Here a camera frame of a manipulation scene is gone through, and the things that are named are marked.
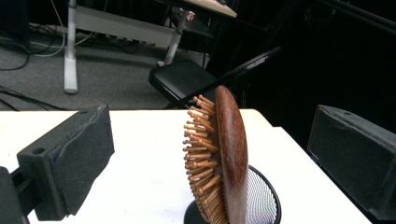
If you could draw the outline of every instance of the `table surface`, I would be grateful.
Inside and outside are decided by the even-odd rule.
[[[236,13],[227,7],[226,5],[222,5],[218,3],[216,0],[184,0],[186,2],[190,2],[200,7],[205,7],[208,9],[215,10],[217,12],[226,14],[231,17],[236,17]]]
[[[0,112],[0,165],[74,112]],[[242,109],[249,164],[271,182],[281,223],[370,223],[280,127]],[[181,150],[186,110],[110,111],[115,153],[76,216],[61,223],[183,223],[193,201]],[[37,223],[35,213],[29,215]]]

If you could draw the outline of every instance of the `black chair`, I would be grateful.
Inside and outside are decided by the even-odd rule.
[[[216,78],[200,65],[188,61],[178,61],[151,69],[148,82],[171,103],[165,108],[190,108],[191,99],[199,94],[209,100],[215,100],[214,89],[227,85],[238,78],[247,77],[248,71],[278,54],[276,47],[243,63],[232,71]]]

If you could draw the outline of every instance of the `mesh pen holder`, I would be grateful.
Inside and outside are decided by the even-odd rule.
[[[281,218],[280,202],[271,183],[256,168],[248,167],[247,224],[278,224]],[[184,215],[185,224],[207,224],[193,201]]]

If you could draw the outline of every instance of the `wooden hairbrush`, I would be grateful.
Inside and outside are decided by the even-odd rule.
[[[248,145],[239,108],[228,89],[216,88],[216,103],[193,98],[184,141],[191,191],[211,224],[244,224],[248,203]]]

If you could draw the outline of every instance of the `wooden bristle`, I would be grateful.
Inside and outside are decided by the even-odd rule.
[[[223,200],[222,176],[215,171],[219,166],[216,161],[219,157],[215,160],[219,146],[212,141],[212,135],[216,134],[211,124],[211,118],[216,114],[215,104],[202,95],[194,97],[193,100],[200,108],[191,107],[188,114],[192,120],[188,120],[184,125],[184,136],[189,138],[183,141],[186,145],[183,148],[183,151],[186,151],[186,174],[203,218],[212,224],[228,223]]]

